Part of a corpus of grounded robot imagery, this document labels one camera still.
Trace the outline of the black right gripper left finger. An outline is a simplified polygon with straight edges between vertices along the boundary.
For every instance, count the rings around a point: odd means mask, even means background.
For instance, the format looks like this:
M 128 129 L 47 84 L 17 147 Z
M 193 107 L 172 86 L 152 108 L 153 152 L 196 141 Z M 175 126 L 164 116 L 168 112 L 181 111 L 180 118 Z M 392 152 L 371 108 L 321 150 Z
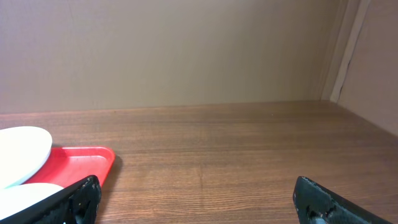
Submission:
M 97 176 L 89 175 L 44 200 L 1 220 L 1 223 L 94 223 L 100 200 L 99 180 Z

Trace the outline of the pale green plate top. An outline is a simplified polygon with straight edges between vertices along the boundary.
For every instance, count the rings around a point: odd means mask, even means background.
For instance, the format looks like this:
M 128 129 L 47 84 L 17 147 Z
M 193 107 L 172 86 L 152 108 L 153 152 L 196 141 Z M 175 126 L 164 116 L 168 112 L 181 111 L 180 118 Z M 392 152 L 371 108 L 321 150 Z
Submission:
M 35 126 L 1 130 L 1 188 L 20 185 L 30 179 L 49 158 L 51 134 Z

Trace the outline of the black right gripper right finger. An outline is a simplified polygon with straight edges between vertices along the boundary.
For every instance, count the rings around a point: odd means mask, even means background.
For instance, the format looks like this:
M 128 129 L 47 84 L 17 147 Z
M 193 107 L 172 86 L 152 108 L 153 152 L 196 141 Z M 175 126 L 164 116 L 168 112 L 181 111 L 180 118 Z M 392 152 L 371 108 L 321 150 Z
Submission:
M 300 224 L 391 224 L 304 176 L 297 178 L 293 202 Z

